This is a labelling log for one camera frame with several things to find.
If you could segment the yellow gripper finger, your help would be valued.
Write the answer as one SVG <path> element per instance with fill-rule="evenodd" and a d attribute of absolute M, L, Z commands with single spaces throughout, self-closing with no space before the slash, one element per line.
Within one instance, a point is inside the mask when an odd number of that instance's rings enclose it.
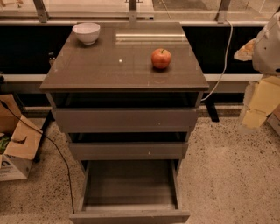
<path fill-rule="evenodd" d="M 255 91 L 249 103 L 253 111 L 270 114 L 280 104 L 280 79 L 274 76 L 261 79 L 255 84 Z"/>
<path fill-rule="evenodd" d="M 267 116 L 254 110 L 245 110 L 241 114 L 241 124 L 249 129 L 257 129 L 263 125 Z"/>

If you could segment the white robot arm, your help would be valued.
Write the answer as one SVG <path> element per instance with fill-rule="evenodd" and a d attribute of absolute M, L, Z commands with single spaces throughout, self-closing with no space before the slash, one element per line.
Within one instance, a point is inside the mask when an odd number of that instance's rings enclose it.
<path fill-rule="evenodd" d="M 280 104 L 280 12 L 256 36 L 252 64 L 262 78 L 246 88 L 241 125 L 255 130 Z"/>

